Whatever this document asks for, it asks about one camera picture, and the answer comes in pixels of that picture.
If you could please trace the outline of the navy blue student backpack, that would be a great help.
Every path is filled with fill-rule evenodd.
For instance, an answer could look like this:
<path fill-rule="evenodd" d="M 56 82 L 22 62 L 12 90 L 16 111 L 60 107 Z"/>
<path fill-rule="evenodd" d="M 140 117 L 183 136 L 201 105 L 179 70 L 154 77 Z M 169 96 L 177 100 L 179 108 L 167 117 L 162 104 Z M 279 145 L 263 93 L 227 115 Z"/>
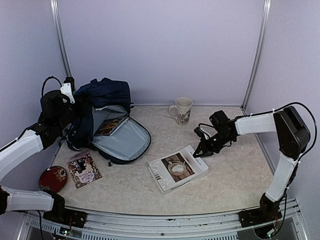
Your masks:
<path fill-rule="evenodd" d="M 126 81 L 93 79 L 74 94 L 83 104 L 66 136 L 69 149 L 96 150 L 109 163 L 129 164 L 141 157 L 151 144 L 149 131 L 130 114 L 133 107 Z"/>

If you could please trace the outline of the white afternoon tea book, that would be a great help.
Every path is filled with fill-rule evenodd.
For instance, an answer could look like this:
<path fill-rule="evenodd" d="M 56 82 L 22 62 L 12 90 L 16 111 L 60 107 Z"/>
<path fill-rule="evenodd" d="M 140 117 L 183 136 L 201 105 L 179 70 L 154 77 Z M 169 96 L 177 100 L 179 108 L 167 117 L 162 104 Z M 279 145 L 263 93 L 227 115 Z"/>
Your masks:
<path fill-rule="evenodd" d="M 149 161 L 148 170 L 163 195 L 169 194 L 209 173 L 209 167 L 188 145 L 174 153 Z"/>

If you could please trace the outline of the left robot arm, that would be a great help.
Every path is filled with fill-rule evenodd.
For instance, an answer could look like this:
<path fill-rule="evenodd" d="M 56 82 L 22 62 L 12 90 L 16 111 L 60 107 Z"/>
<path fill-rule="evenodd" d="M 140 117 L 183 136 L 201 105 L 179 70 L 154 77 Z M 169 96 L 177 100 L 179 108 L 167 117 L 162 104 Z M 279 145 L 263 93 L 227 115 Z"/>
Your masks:
<path fill-rule="evenodd" d="M 75 99 L 71 90 L 63 87 L 47 92 L 40 99 L 42 112 L 38 122 L 0 150 L 0 177 L 3 179 L 29 157 L 47 149 L 75 118 Z M 50 191 L 18 190 L 0 187 L 0 213 L 43 211 L 63 223 L 70 218 L 65 200 Z"/>

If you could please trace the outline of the blue dog cover book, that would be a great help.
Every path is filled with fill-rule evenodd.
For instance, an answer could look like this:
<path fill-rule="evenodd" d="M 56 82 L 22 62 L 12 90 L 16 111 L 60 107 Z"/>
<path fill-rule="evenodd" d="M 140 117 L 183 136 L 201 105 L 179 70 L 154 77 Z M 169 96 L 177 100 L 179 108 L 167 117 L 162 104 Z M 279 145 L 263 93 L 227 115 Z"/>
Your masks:
<path fill-rule="evenodd" d="M 126 116 L 117 117 L 113 119 L 106 119 L 102 122 L 99 128 L 94 133 L 94 136 L 111 136 L 113 135 L 125 122 Z"/>

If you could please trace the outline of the purple picture card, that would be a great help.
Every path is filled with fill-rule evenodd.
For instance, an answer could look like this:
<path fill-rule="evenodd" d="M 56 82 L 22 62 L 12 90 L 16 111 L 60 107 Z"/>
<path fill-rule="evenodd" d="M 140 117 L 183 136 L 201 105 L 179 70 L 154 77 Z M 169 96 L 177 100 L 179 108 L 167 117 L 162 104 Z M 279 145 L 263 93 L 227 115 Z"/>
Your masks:
<path fill-rule="evenodd" d="M 70 157 L 66 165 L 76 189 L 83 188 L 103 177 L 88 150 Z"/>

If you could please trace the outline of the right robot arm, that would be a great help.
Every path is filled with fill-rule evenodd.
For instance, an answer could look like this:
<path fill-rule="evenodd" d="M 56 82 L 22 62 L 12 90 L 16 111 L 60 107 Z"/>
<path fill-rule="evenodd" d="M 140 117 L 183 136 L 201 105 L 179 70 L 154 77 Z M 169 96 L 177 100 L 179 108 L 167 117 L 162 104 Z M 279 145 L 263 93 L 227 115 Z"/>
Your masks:
<path fill-rule="evenodd" d="M 274 141 L 272 145 L 277 147 L 274 155 L 278 160 L 272 162 L 272 181 L 261 196 L 259 207 L 254 214 L 260 222 L 268 221 L 278 213 L 280 202 L 295 179 L 301 158 L 310 151 L 308 145 L 311 133 L 295 108 L 295 103 L 266 112 L 237 116 L 234 119 L 219 110 L 214 112 L 209 120 L 216 133 L 210 136 L 201 126 L 194 130 L 200 138 L 193 153 L 195 158 L 218 154 L 223 148 L 235 143 L 239 136 L 254 134 L 259 140 L 266 138 Z"/>

